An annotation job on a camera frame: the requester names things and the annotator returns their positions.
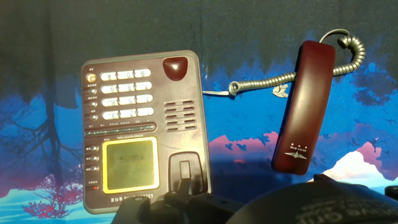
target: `dark red handset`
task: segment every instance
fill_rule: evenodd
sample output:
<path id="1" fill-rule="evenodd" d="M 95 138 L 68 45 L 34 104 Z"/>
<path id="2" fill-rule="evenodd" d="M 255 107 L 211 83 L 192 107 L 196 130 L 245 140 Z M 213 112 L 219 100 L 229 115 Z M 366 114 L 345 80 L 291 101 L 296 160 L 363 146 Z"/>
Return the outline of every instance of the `dark red handset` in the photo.
<path id="1" fill-rule="evenodd" d="M 272 158 L 274 170 L 307 172 L 328 104 L 335 58 L 330 45 L 303 43 L 292 99 Z"/>

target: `screen frame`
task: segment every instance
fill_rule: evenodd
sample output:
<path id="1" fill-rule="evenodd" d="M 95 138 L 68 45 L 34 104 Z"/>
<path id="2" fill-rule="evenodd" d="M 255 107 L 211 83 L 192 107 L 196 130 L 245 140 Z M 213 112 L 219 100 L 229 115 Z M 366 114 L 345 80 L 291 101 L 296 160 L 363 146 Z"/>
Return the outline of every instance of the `screen frame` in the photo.
<path id="1" fill-rule="evenodd" d="M 154 179 L 155 182 L 153 185 L 140 186 L 140 187 L 128 187 L 123 189 L 108 189 L 108 146 L 113 144 L 123 144 L 123 143 L 131 143 L 131 142 L 139 142 L 139 141 L 151 141 L 152 142 L 152 150 L 153 150 L 153 159 L 154 159 Z M 159 155 L 157 148 L 157 138 L 156 137 L 144 137 L 144 138 L 134 138 L 134 139 L 122 139 L 122 140 L 113 140 L 106 141 L 102 144 L 102 165 L 103 165 L 103 192 L 106 194 L 116 194 L 116 193 L 125 193 L 125 192 L 136 192 L 140 190 L 152 190 L 156 189 L 160 186 L 160 175 L 159 175 Z"/>

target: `logo on handset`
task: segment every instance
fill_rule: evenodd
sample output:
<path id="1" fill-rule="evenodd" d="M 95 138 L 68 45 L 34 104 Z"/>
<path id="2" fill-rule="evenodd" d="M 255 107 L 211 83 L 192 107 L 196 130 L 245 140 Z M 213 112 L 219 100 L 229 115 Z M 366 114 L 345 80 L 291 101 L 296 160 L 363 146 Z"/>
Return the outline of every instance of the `logo on handset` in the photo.
<path id="1" fill-rule="evenodd" d="M 303 155 L 299 154 L 299 152 L 285 152 L 286 155 L 293 156 L 294 158 L 300 158 L 300 159 L 307 159 Z"/>

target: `tree painting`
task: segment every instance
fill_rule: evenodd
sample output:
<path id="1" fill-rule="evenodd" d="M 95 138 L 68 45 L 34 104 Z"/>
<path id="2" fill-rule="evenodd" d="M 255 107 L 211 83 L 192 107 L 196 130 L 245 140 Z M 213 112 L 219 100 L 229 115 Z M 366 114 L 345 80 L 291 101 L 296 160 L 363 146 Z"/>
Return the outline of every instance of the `tree painting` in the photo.
<path id="1" fill-rule="evenodd" d="M 40 219 L 63 218 L 68 205 L 83 199 L 82 148 L 61 142 L 56 127 L 55 107 L 77 105 L 57 96 L 65 73 L 55 69 L 49 7 L 47 1 L 0 7 L 7 9 L 0 13 L 7 21 L 0 41 L 8 43 L 0 46 L 0 178 L 12 183 L 2 186 L 1 195 L 34 190 L 41 201 L 22 208 Z M 7 19 L 15 13 L 21 17 Z"/>

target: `lcd display screen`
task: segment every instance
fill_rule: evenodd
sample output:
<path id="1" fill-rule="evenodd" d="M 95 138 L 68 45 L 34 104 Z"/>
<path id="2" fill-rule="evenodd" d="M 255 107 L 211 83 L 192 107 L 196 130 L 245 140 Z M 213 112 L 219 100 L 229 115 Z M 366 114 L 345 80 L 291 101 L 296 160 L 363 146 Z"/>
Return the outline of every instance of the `lcd display screen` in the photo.
<path id="1" fill-rule="evenodd" d="M 124 139 L 103 144 L 106 194 L 159 186 L 156 138 Z"/>

